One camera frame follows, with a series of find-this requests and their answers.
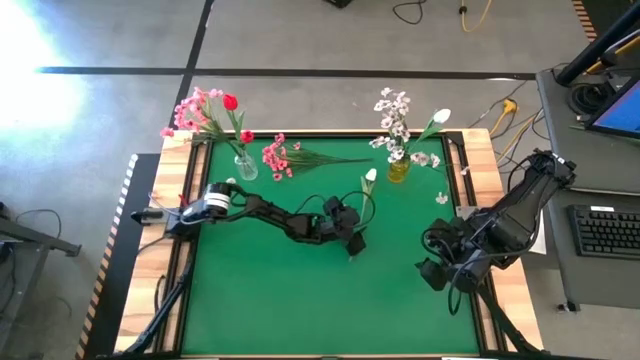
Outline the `amber glass vase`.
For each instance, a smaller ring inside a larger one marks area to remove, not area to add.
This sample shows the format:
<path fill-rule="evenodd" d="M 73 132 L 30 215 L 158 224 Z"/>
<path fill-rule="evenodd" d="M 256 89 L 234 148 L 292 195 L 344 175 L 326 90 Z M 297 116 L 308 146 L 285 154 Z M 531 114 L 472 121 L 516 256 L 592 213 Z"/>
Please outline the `amber glass vase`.
<path fill-rule="evenodd" d="M 407 155 L 405 155 L 402 159 L 391 163 L 387 172 L 388 180 L 395 184 L 402 183 L 409 173 L 410 166 L 411 160 Z"/>

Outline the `white paper sheet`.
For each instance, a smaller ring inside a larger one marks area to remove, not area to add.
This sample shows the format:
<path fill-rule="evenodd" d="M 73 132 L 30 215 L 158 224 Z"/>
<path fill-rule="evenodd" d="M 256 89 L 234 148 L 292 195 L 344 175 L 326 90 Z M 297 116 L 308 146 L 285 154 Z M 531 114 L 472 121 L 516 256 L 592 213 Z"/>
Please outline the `white paper sheet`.
<path fill-rule="evenodd" d="M 529 248 L 530 253 L 546 255 L 546 237 L 545 237 L 545 224 L 544 224 L 544 211 L 539 212 L 537 219 L 536 229 L 534 231 L 534 237 L 532 238 L 532 244 Z"/>

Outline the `black computer keyboard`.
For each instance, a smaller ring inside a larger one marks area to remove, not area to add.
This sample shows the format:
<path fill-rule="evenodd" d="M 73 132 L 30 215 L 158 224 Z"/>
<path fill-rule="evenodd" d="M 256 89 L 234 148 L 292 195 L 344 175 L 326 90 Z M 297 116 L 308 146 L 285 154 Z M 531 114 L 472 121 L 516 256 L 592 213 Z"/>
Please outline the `black computer keyboard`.
<path fill-rule="evenodd" d="M 579 256 L 640 261 L 640 207 L 569 205 L 566 212 Z"/>

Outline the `green table mat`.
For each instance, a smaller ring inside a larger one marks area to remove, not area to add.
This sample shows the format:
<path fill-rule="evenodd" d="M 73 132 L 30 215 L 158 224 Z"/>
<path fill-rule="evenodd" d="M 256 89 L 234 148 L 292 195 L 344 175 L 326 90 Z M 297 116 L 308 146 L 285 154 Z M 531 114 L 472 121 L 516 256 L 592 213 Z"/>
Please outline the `green table mat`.
<path fill-rule="evenodd" d="M 450 219 L 454 206 L 441 169 L 414 167 L 387 178 L 385 149 L 367 139 L 306 139 L 303 146 L 369 162 L 322 166 L 276 182 L 261 166 L 249 192 L 288 210 L 318 212 L 337 196 L 361 211 L 360 178 L 377 170 L 376 214 L 366 248 L 352 261 L 344 246 L 300 244 L 256 219 L 204 226 L 185 320 L 186 355 L 470 354 L 478 349 L 468 303 L 456 315 L 448 296 L 421 278 L 422 232 Z M 441 205 L 439 192 L 448 196 Z"/>

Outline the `blue computer screen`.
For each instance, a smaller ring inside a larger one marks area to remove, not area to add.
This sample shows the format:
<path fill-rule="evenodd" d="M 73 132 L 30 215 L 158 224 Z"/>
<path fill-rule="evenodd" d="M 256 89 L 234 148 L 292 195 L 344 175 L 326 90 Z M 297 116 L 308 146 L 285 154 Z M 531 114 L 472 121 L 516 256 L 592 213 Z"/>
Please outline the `blue computer screen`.
<path fill-rule="evenodd" d="M 629 79 L 590 117 L 587 130 L 640 139 L 640 75 Z"/>

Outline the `grey monitor desk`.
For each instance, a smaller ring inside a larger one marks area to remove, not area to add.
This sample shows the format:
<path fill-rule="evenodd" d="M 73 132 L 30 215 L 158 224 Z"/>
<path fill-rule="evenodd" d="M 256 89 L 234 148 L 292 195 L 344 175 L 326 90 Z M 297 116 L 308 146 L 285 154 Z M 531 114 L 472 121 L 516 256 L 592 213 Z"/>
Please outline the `grey monitor desk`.
<path fill-rule="evenodd" d="M 576 191 L 640 196 L 640 139 L 586 130 L 551 71 L 535 75 L 552 151 L 576 164 Z"/>

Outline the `grey keyboard desk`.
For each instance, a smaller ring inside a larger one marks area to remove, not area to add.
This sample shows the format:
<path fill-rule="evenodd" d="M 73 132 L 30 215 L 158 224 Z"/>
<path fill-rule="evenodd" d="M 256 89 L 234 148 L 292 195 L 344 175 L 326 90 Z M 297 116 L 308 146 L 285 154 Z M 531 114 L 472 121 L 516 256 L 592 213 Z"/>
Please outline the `grey keyboard desk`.
<path fill-rule="evenodd" d="M 569 205 L 640 207 L 640 197 L 561 190 L 547 203 L 566 301 L 640 309 L 640 261 L 582 257 L 566 212 Z"/>

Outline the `clear glass vase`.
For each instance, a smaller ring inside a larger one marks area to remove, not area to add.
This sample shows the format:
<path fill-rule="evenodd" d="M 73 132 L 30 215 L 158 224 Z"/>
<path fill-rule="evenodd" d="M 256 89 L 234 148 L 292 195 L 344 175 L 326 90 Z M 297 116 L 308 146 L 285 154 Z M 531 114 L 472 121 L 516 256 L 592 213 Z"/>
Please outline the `clear glass vase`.
<path fill-rule="evenodd" d="M 242 150 L 239 155 L 235 156 L 234 163 L 242 179 L 252 181 L 258 177 L 256 162 L 246 150 Z"/>

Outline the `white blossom spray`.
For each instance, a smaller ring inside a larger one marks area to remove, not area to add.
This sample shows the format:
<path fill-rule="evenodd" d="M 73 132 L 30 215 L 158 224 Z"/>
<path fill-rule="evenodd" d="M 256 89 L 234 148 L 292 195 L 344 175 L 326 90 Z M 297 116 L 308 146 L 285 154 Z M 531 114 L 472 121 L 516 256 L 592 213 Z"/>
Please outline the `white blossom spray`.
<path fill-rule="evenodd" d="M 441 163 L 440 158 L 436 154 L 431 153 L 430 155 L 427 155 L 424 152 L 412 153 L 410 155 L 410 160 L 412 163 L 421 167 L 430 166 L 432 168 L 437 168 Z"/>
<path fill-rule="evenodd" d="M 385 147 L 389 152 L 387 161 L 394 164 L 408 155 L 407 143 L 411 135 L 405 117 L 410 99 L 404 91 L 397 92 L 389 87 L 383 88 L 380 95 L 382 98 L 374 105 L 374 111 L 381 114 L 380 127 L 387 134 L 377 136 L 369 145 L 374 149 Z"/>

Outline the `black diagonal pole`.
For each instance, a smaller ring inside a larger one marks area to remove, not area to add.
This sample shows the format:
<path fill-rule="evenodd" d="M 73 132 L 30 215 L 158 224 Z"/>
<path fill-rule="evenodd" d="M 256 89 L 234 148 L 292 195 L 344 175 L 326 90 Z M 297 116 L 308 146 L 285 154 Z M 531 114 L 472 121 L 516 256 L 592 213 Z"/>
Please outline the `black diagonal pole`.
<path fill-rule="evenodd" d="M 634 3 L 611 27 L 588 45 L 572 62 L 570 62 L 555 80 L 559 85 L 567 86 L 620 40 L 631 27 L 640 20 L 640 2 Z"/>

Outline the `black table frame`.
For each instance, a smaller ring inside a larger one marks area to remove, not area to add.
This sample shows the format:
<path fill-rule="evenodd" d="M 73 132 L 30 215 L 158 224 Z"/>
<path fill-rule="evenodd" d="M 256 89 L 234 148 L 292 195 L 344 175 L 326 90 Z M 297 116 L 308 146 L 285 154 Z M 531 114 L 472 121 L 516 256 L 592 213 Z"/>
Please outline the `black table frame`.
<path fill-rule="evenodd" d="M 305 139 L 364 139 L 380 133 L 378 130 L 365 129 L 336 129 L 336 130 L 259 130 L 258 139 L 271 137 L 279 132 L 293 135 L 295 138 Z M 471 205 L 489 206 L 496 203 L 503 195 L 502 183 L 499 178 L 496 160 L 490 153 L 493 147 L 487 130 L 482 129 L 453 129 L 444 130 L 445 146 L 453 154 L 454 171 L 465 166 L 471 166 L 470 173 L 462 176 L 454 173 L 454 187 L 458 200 L 464 209 Z M 211 146 L 192 148 L 187 140 L 191 133 L 177 131 L 173 139 L 164 140 L 155 181 L 150 191 L 158 199 L 169 200 L 170 205 L 180 204 L 180 195 L 187 200 L 195 199 L 204 186 L 209 172 Z M 152 236 L 160 236 L 164 227 L 162 224 L 141 225 L 142 235 L 139 246 L 152 241 Z M 154 314 L 152 310 L 151 283 L 152 275 L 166 275 L 167 287 L 173 286 L 179 275 L 178 269 L 184 268 L 187 250 L 190 243 L 185 240 L 169 239 L 168 245 L 152 250 L 151 257 L 137 260 L 135 258 L 132 278 L 126 298 L 123 318 L 118 331 L 115 349 L 111 353 L 101 354 L 95 360 L 169 360 L 181 359 L 182 350 L 182 321 L 185 319 L 187 297 L 180 299 L 177 308 L 172 308 L 168 319 L 161 325 L 154 338 L 151 350 L 137 357 L 125 357 L 122 352 L 131 346 L 143 331 L 143 325 L 151 322 Z M 543 347 L 536 316 L 531 302 L 530 292 L 526 283 L 522 262 L 517 260 L 507 270 L 492 270 L 486 280 L 491 294 L 495 297 L 502 310 L 521 333 L 530 340 L 533 346 Z M 475 325 L 479 336 L 480 358 L 483 359 L 525 359 L 524 354 L 517 354 L 515 347 L 502 332 L 497 321 L 489 313 L 480 296 L 471 297 L 471 307 L 476 311 Z"/>

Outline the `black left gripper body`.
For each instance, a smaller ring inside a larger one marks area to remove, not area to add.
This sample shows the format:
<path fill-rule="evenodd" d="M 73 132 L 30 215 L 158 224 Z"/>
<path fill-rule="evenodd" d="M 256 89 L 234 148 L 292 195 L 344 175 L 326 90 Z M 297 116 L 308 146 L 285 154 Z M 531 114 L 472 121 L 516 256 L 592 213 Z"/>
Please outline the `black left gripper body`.
<path fill-rule="evenodd" d="M 346 218 L 316 216 L 313 239 L 317 241 L 347 241 L 350 239 L 350 224 Z"/>

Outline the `grey metal cart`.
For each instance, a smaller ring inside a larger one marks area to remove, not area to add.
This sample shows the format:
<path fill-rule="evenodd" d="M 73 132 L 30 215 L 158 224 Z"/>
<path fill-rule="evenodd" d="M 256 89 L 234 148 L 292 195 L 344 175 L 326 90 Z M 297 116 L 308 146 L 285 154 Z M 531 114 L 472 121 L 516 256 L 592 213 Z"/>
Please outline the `grey metal cart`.
<path fill-rule="evenodd" d="M 53 214 L 58 230 L 55 236 L 34 230 L 19 222 L 25 215 Z M 49 253 L 58 250 L 67 257 L 77 257 L 82 248 L 60 238 L 62 222 L 52 209 L 28 210 L 11 218 L 0 202 L 0 359 L 11 333 L 23 327 L 20 313 L 29 302 L 44 270 Z"/>

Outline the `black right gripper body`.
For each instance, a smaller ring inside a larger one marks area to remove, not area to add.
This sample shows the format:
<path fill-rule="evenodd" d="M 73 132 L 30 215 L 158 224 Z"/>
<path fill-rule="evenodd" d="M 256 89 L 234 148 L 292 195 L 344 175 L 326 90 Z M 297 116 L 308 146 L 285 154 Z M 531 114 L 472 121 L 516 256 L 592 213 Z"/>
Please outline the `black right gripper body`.
<path fill-rule="evenodd" d="M 461 292 L 474 292 L 490 268 L 490 246 L 487 231 L 492 225 L 488 217 L 460 217 L 439 220 L 442 276 Z"/>

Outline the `pink flower spray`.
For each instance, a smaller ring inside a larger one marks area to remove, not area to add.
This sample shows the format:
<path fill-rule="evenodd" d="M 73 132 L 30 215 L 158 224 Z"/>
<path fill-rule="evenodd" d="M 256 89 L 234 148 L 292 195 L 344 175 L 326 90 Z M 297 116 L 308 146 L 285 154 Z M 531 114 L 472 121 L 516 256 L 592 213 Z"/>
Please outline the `pink flower spray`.
<path fill-rule="evenodd" d="M 175 106 L 174 127 L 165 127 L 160 135 L 173 137 L 177 130 L 189 131 L 193 133 L 194 142 L 222 142 L 234 151 L 231 144 L 235 140 L 234 130 L 222 104 L 225 94 L 230 93 L 216 88 L 205 91 L 195 87 L 190 97 Z"/>
<path fill-rule="evenodd" d="M 369 158 L 348 159 L 323 154 L 303 147 L 299 141 L 288 141 L 283 133 L 277 134 L 274 141 L 262 149 L 262 162 L 272 171 L 276 182 L 325 165 L 369 161 Z"/>

